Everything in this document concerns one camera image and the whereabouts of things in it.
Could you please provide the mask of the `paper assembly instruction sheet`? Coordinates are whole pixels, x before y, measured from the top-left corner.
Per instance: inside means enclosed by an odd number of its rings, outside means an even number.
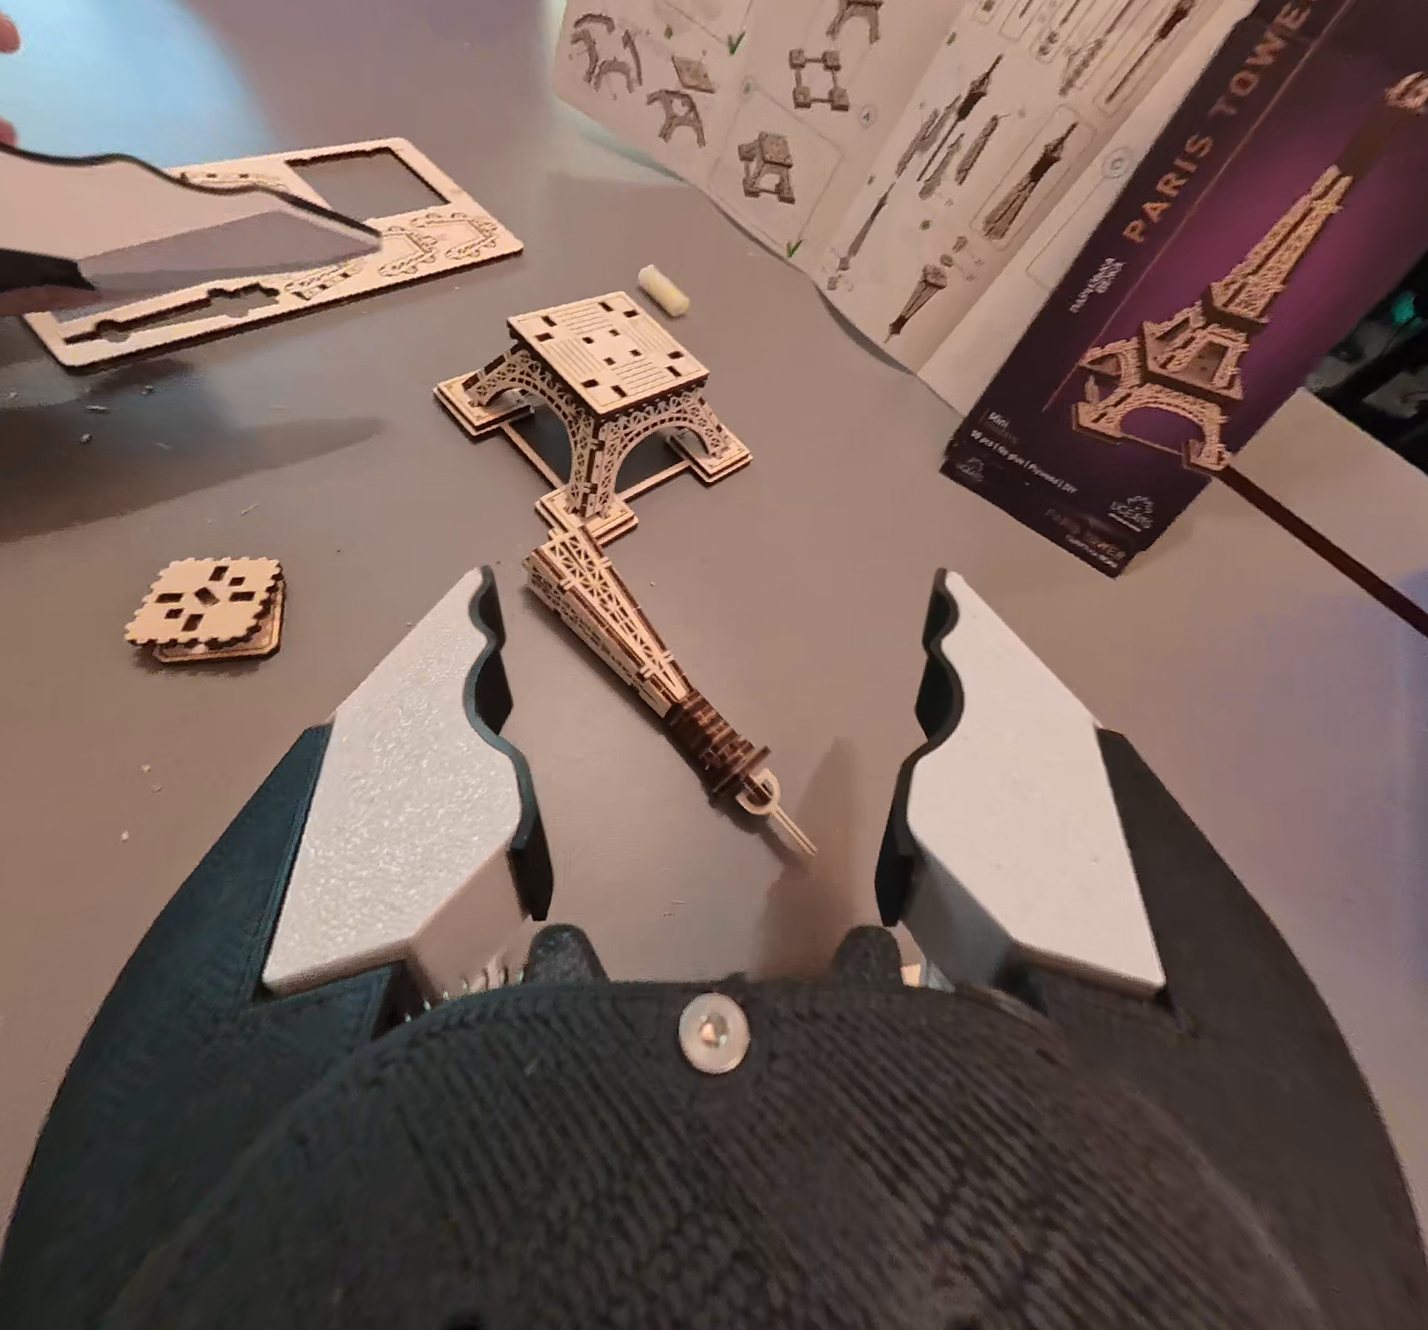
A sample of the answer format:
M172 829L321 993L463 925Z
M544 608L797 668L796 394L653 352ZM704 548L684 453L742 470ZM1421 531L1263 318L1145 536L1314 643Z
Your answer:
M1254 0L567 0L563 99L967 404Z

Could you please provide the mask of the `wooden tower model spire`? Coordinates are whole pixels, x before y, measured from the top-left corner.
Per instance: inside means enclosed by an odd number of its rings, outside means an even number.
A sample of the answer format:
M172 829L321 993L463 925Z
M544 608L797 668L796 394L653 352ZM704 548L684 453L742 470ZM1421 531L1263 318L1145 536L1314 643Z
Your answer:
M693 685L587 527L525 559L528 585L658 715L713 800L768 821L802 856L817 847L783 806L768 748L745 738Z

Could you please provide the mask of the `grey desk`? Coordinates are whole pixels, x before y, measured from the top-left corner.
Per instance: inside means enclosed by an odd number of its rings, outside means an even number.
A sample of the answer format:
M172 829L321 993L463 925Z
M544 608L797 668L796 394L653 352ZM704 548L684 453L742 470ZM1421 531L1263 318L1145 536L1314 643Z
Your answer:
M491 565L552 913L618 977L813 970L872 919L918 744L941 567L1124 732L1283 931L1425 1218L1425 639L1239 490L1121 579L938 470L955 413L705 196L557 99L564 0L4 0L27 147L157 164L405 138L521 254L94 375L4 322L4 1221L102 999L289 746ZM537 472L434 384L509 314L655 263L670 331L753 450L636 501L613 545L696 685L773 752L796 869L711 804L649 711L538 603ZM281 649L161 665L125 639L186 558L272 558Z

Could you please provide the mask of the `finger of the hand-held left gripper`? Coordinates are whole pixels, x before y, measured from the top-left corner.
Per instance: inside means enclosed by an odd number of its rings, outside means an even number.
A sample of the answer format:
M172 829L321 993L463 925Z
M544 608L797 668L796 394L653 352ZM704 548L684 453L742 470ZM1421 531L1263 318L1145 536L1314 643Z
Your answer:
M74 259L96 295L341 265L382 242L361 220L259 184L209 188L132 156L2 145L2 250Z

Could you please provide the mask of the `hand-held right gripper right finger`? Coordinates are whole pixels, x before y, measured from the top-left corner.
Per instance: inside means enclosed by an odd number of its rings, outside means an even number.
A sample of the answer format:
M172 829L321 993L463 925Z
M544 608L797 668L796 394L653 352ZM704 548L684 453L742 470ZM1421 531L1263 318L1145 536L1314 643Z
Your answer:
M875 870L927 985L1047 970L1134 999L1168 987L1104 754L1081 697L954 570L923 626L921 744Z

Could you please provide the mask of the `small toothed wooden square plate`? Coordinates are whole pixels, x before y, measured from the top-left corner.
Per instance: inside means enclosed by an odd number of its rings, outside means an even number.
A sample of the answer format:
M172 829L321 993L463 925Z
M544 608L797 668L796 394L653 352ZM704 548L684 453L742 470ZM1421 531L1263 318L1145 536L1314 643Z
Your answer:
M125 639L140 648L240 642L259 625L279 573L272 558L172 561L135 608Z

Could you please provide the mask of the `small rounded wooden square plate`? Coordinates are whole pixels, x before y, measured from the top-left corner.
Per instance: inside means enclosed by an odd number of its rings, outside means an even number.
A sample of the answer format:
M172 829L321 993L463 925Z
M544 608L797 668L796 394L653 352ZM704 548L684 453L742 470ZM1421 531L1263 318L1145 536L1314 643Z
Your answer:
M198 642L195 645L148 645L149 659L161 665L201 665L215 662L233 662L266 659L281 649L284 628L284 607L287 600L287 579L279 573L272 597L264 608L256 630L240 642L210 645Z

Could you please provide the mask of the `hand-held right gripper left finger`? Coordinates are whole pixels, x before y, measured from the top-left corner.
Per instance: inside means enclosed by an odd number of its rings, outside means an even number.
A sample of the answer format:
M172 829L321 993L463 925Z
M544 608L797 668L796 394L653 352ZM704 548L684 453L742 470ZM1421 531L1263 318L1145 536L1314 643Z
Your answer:
M327 726L263 967L275 996L402 965L420 1000L518 980L554 869L491 567L465 573Z

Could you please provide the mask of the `wooden tower model base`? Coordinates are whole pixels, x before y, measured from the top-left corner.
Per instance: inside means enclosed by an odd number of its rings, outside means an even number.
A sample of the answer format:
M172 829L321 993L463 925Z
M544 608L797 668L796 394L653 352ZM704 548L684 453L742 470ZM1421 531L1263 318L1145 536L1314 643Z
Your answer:
M751 459L705 397L708 368L618 289L508 318L511 346L434 387L472 440L505 433L549 482L535 504L554 535L587 528L598 544L638 525L630 501L682 472L705 485ZM569 441L566 478L515 426L551 410Z

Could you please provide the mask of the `purple tower kit box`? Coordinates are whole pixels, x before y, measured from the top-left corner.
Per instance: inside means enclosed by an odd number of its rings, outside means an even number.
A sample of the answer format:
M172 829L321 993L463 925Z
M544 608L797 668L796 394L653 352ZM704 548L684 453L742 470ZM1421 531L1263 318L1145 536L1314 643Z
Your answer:
M1427 0L1258 0L941 470L1108 577L1425 251Z

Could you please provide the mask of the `laser-cut wooden parts sheet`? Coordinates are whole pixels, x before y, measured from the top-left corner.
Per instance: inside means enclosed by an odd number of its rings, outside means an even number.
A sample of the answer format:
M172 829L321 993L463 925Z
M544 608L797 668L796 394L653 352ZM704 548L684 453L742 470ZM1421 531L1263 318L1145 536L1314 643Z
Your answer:
M525 250L471 193L402 138L177 165L171 174L220 190L236 190L243 181L253 181L319 202L322 197L307 178L310 168L379 155L391 156L440 200L370 219L384 237L373 256L324 268L189 285L69 320L50 312L27 314L25 323L62 368L89 372L480 268Z

